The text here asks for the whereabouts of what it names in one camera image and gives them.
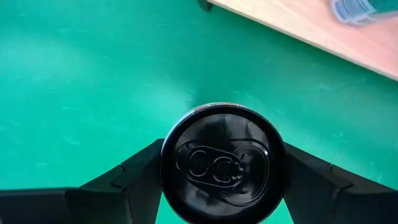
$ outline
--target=can lid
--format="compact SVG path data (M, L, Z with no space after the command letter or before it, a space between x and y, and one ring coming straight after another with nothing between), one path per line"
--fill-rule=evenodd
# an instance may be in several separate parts
M194 110L165 140L161 181L186 221L257 223L285 188L285 148L261 115L238 105Z

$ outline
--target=wooden surface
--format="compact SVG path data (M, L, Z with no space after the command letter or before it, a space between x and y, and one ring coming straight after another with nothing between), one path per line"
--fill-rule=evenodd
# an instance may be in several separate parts
M334 18L330 0L210 2L398 80L398 18L351 27Z

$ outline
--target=black can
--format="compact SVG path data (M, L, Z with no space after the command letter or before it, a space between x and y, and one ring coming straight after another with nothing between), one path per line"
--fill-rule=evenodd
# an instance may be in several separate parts
M282 199L286 151L261 115L233 103L186 114L162 147L167 201L189 223L258 223Z

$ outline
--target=can rim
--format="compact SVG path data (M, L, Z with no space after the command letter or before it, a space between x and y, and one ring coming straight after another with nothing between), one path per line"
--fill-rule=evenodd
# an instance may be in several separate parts
M285 192L285 186L287 182L287 173L285 167L286 150L284 142L280 134L277 132L276 128L260 114L241 105L236 105L232 103L213 103L210 105L204 105L200 109L191 110L191 112L186 114L172 128L162 146L162 158L160 160L160 182L162 185L162 190L165 194L165 198L169 205L172 207L173 211L186 222L192 222L192 220L194 220L195 222L201 223L211 222L214 220L212 218L204 218L197 212L194 212L193 210L184 207L183 202L180 201L175 192L173 193L173 190L167 187L171 183L168 182L167 172L165 172L166 170L163 169L163 167L166 166L165 161L168 161L172 158L174 145L177 143L183 132L187 130L187 128L189 128L191 125L193 125L196 121L214 114L235 114L246 118L259 126L266 133L266 136L270 136L270 139L273 139L272 145L275 147L273 147L272 149L270 148L270 150L276 150L275 154L278 157L279 161L277 164L273 164L273 166L275 171L277 172L276 176L278 176L279 178L274 179L271 188L267 190L267 194L270 200L265 203L265 207L261 208L261 214L250 214L251 218L255 220L255 222L260 222L261 220L266 219L276 209L276 207L282 200L283 194ZM248 217L241 217L241 220L237 220L236 218L234 218L234 220L226 218L224 220L217 220L217 223L242 222L247 220Z

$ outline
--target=black object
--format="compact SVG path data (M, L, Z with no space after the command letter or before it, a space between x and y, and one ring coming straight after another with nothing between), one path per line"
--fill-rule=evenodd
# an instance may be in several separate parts
M282 199L285 147L261 115L216 103L184 117L166 138L161 182L187 222L257 223Z
M210 12L213 4L208 2L207 0L197 0L199 6L206 12Z
M219 114L214 113L215 111L210 112L207 112L208 116L200 114L203 118ZM350 173L287 143L284 143L284 146L280 145L283 142L277 136L277 132L271 128L272 126L266 127L261 117L256 118L247 113L242 114L241 111L236 114L230 109L226 114L239 116L241 118L238 120L243 123L250 121L255 124L254 127L258 126L261 127L261 130L268 130L269 132L266 131L267 140L269 143L273 143L266 145L264 141L259 141L254 134L251 138L233 137L226 139L226 142L214 139L213 142L208 141L204 144L202 137L208 138L217 135L217 133L210 132L202 136L198 136L199 133L196 133L193 135L193 139L182 141L183 144L179 145L174 144L174 141L178 142L181 136L189 136L189 132L172 133L164 144L161 166L169 166L170 160L167 158L170 155L175 155L174 160L178 162L181 168L180 172L187 175L169 176L174 180L180 178L174 184L167 183L164 181L165 179L162 179L162 183L169 203L182 218L193 223L201 223L205 220L207 223L220 223L226 222L226 220L236 223L243 220L241 215L250 213L253 214L253 217L245 219L245 223L250 224L272 212L280 197L283 196L295 224L398 222L398 213L396 212L398 192L396 190ZM239 149L241 144L247 147L248 142L250 142L248 145L254 145L255 149L254 151L247 149L246 152L256 154L256 157L265 155L268 158L266 162L262 159L256 159L253 162L256 167L260 167L260 172L264 171L264 167L269 169L267 183L270 184L268 187L275 192L275 195L265 201L262 200L268 196L267 192L264 193L261 190L262 185L259 184L262 183L261 178L256 176L258 175L256 173L250 175L251 171L248 170L244 159L239 153L233 153ZM163 143L163 139L156 140L121 165L79 188L0 191L0 223L154 223L162 191L159 169ZM226 144L237 145L237 147L224 148ZM168 156L165 150L172 153ZM216 157L223 159L217 162L215 161ZM280 172L277 172L280 176L272 177L275 175L271 174L274 170L272 167L281 169ZM206 170L209 169L213 169L212 173L215 174L215 177L208 175ZM238 186L239 184L236 184L246 178L245 175L248 174L247 178L252 180L252 189L257 189L253 190L253 194L248 197L248 200L240 198L237 201L236 197L220 197L222 195L220 186L226 188L226 193L231 195L231 185ZM209 187L208 185L214 183L213 181L217 181L218 186ZM201 210L195 210L192 202L182 202L180 195L176 194L176 189L172 187L184 185L191 185L198 195L208 194L207 198L211 199L208 206L213 204L219 206L219 210L216 210L219 213L213 212L213 215L210 215ZM272 185L280 186L280 188L273 188ZM285 192L280 195L284 185ZM220 207L221 204L243 209L238 212L235 210L232 214L233 218L228 218L226 211Z

